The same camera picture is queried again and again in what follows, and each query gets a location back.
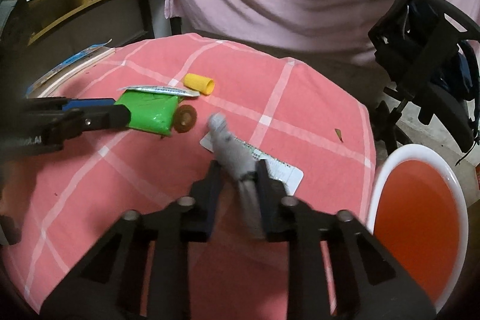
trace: yellow cap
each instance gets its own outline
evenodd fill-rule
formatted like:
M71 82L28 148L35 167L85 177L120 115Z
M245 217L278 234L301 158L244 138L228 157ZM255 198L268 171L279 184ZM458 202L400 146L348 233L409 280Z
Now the yellow cap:
M203 95L210 95L215 87L215 82L209 77L200 76L196 74L187 74L183 78L185 87L192 90L199 91Z

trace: table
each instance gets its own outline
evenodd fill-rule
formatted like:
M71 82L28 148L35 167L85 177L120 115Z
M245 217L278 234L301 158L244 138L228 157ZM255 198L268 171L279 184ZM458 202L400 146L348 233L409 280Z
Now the table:
M127 85L181 85L187 72L216 82L212 95L190 102L198 112L190 132L163 139L90 132L45 155L22 241L3 252L11 280L35 310L123 211L162 209L205 176L213 156L199 141L213 112L223 112L240 139L304 172L297 197L365 220L375 169L367 110L298 60L196 34L172 36L117 48L53 95L116 99ZM211 242L190 245L189 268L193 319L285 317L286 245L248 238L232 184L221 193Z

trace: orange liquid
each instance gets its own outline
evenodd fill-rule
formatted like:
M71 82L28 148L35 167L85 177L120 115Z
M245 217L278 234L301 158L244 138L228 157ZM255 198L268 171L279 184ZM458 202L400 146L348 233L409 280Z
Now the orange liquid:
M410 160L391 172L374 234L435 302L450 278L460 236L454 198L435 169Z

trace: screw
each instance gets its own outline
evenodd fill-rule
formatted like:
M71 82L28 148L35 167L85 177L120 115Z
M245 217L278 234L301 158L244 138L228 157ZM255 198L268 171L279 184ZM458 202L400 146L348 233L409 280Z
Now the screw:
M299 202L298 199L296 199L295 197L291 197L291 196L283 197L282 200L281 200L282 205L287 206L289 208L297 205L298 202Z
M349 211L339 211L337 213L337 217L340 221L344 223L348 223L349 221L353 220L353 215Z
M140 213L137 211L126 211L122 218L127 221L135 221L140 217Z
M180 197L179 199L177 199L177 203L180 206L193 206L195 205L195 198L188 196Z

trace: paper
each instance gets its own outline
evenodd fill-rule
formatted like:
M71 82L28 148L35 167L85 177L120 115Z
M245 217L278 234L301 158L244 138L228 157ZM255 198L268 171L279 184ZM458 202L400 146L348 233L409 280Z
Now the paper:
M267 161L268 172L270 178L282 181L285 185L285 190L289 196L295 194L300 182L303 179L303 171L294 167L288 163L282 162L273 156L255 148L253 145L246 143L239 138L240 141L251 153L255 160L265 159ZM207 133L203 139L200 140L200 145L205 149L213 152L212 140L210 139L210 133Z

